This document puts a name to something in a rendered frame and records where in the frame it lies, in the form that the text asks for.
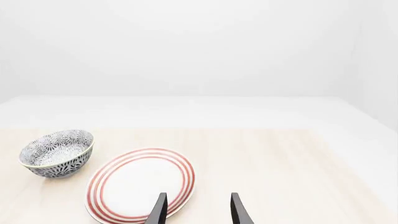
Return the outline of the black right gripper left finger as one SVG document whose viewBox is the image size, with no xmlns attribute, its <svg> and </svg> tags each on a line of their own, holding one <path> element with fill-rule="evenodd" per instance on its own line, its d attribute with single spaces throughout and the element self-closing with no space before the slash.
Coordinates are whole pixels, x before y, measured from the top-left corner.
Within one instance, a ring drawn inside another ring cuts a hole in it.
<svg viewBox="0 0 398 224">
<path fill-rule="evenodd" d="M 162 192 L 144 224 L 165 224 L 167 218 L 167 194 Z"/>
</svg>

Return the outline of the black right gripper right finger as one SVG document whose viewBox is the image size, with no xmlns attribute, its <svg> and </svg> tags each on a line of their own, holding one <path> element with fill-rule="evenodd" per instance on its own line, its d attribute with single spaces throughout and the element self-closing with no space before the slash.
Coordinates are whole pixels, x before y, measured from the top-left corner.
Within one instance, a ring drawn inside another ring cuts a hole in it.
<svg viewBox="0 0 398 224">
<path fill-rule="evenodd" d="M 236 192 L 231 194 L 230 209 L 233 224 L 254 224 Z"/>
</svg>

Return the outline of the white plate with red rings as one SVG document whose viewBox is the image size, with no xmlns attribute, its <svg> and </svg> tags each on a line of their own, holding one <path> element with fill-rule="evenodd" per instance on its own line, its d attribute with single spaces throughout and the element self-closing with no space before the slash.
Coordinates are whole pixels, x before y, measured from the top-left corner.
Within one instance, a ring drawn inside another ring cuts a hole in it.
<svg viewBox="0 0 398 224">
<path fill-rule="evenodd" d="M 192 196 L 197 182 L 192 162 L 170 149 L 137 149 L 121 154 L 92 175 L 85 208 L 100 224 L 144 224 L 161 193 L 167 216 Z"/>
</svg>

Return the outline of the black and white patterned bowl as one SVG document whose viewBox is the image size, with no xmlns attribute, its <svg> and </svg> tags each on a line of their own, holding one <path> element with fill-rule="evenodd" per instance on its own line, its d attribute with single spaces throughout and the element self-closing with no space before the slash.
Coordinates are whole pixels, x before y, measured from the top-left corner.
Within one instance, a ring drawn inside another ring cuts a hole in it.
<svg viewBox="0 0 398 224">
<path fill-rule="evenodd" d="M 28 143 L 19 154 L 19 162 L 40 177 L 69 177 L 88 162 L 93 146 L 94 137 L 88 131 L 58 131 Z"/>
</svg>

